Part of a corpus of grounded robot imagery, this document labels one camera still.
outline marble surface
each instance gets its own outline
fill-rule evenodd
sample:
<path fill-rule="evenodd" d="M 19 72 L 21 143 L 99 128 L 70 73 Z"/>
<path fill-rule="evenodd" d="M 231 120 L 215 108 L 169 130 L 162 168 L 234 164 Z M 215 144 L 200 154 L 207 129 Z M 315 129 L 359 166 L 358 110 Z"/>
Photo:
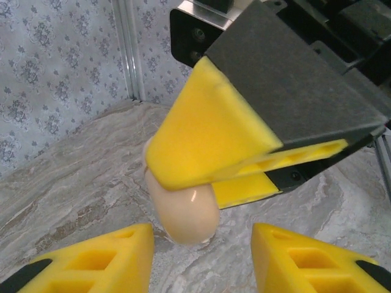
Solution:
<path fill-rule="evenodd" d="M 252 224 L 268 222 L 374 257 L 391 269 L 391 204 L 365 149 L 290 194 L 226 209 L 212 240 L 167 238 L 148 197 L 141 150 L 168 108 L 126 102 L 0 181 L 0 281 L 31 258 L 151 222 L 150 292 L 256 292 Z"/>

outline egg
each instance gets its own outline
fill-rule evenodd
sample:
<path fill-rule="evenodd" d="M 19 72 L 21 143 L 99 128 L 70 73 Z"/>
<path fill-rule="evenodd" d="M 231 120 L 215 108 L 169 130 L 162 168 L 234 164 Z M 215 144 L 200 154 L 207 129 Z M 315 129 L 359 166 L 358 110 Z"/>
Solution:
<path fill-rule="evenodd" d="M 166 190 L 144 168 L 145 182 L 155 211 L 167 234 L 179 244 L 199 244 L 211 238 L 219 226 L 220 210 L 211 184 L 181 190 Z"/>

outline yellow foam pad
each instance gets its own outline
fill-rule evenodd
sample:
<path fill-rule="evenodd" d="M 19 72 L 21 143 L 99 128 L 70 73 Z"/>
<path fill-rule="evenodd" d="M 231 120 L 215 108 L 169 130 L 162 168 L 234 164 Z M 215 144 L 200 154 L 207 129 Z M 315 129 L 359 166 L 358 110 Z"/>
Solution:
<path fill-rule="evenodd" d="M 272 225 L 254 225 L 251 252 L 259 293 L 388 292 L 356 264 L 373 259 Z"/>
<path fill-rule="evenodd" d="M 147 293 L 151 224 L 129 226 L 38 257 L 52 263 L 19 293 Z"/>
<path fill-rule="evenodd" d="M 243 167 L 234 175 L 234 177 L 267 172 L 306 162 L 326 159 L 338 154 L 347 146 L 347 141 L 345 139 L 340 139 L 263 155 L 256 157 L 254 159 L 256 163 Z"/>
<path fill-rule="evenodd" d="M 225 179 L 281 141 L 205 56 L 146 153 L 160 184 L 177 190 Z"/>
<path fill-rule="evenodd" d="M 264 173 L 239 176 L 212 183 L 220 209 L 261 200 L 279 193 L 279 189 Z"/>

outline rectangular hole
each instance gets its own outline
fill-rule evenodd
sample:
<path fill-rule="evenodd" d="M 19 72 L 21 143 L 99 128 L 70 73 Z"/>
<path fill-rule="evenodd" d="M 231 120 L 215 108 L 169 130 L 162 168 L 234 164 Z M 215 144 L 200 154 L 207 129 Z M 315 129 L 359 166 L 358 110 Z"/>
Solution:
<path fill-rule="evenodd" d="M 92 286 L 93 281 L 54 281 L 42 293 L 88 293 Z"/>
<path fill-rule="evenodd" d="M 330 145 L 325 145 L 318 148 L 310 155 L 310 158 L 312 160 L 325 159 L 331 157 L 339 151 L 341 151 L 341 145 L 339 143 L 332 143 Z"/>
<path fill-rule="evenodd" d="M 281 233 L 279 231 L 274 231 L 273 230 L 273 231 L 271 231 L 271 234 L 273 235 L 274 238 L 280 239 L 280 240 L 290 240 L 290 239 L 292 239 L 291 236 L 286 235 L 284 233 Z"/>
<path fill-rule="evenodd" d="M 273 166 L 277 163 L 278 161 L 276 159 L 271 159 L 271 160 L 265 160 L 263 162 L 257 163 L 259 168 L 265 172 L 273 168 Z"/>
<path fill-rule="evenodd" d="M 288 254 L 299 269 L 332 269 L 337 267 L 325 252 L 316 248 L 290 248 Z"/>
<path fill-rule="evenodd" d="M 287 166 L 291 166 L 293 165 L 294 161 L 292 161 L 292 159 L 290 157 L 285 157 L 283 159 L 281 159 L 276 165 L 275 165 L 275 169 L 277 168 L 283 168 L 283 167 L 287 167 Z"/>
<path fill-rule="evenodd" d="M 256 174 L 260 172 L 262 172 L 262 169 L 257 164 L 252 164 L 240 169 L 238 176 Z"/>
<path fill-rule="evenodd" d="M 365 293 L 359 285 L 349 277 L 310 278 L 310 284 L 317 293 Z"/>
<path fill-rule="evenodd" d="M 308 152 L 305 151 L 298 154 L 291 154 L 290 156 L 288 156 L 288 158 L 294 163 L 297 163 L 298 161 L 305 159 L 305 157 L 307 157 L 308 155 Z"/>
<path fill-rule="evenodd" d="M 115 235 L 115 238 L 130 238 L 134 234 L 133 230 L 124 231 Z"/>
<path fill-rule="evenodd" d="M 115 257 L 110 250 L 91 250 L 81 253 L 68 266 L 68 270 L 104 270 Z"/>

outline floral wallpaper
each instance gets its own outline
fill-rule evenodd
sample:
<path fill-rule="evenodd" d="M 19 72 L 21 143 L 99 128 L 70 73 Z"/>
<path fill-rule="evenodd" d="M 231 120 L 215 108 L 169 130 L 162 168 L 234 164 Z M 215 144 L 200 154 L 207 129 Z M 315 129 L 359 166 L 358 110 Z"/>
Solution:
<path fill-rule="evenodd" d="M 111 0 L 0 0 L 0 177 L 127 98 Z"/>
<path fill-rule="evenodd" d="M 181 2 L 133 0 L 145 96 L 153 103 L 171 105 L 191 72 L 170 51 L 169 13 Z"/>

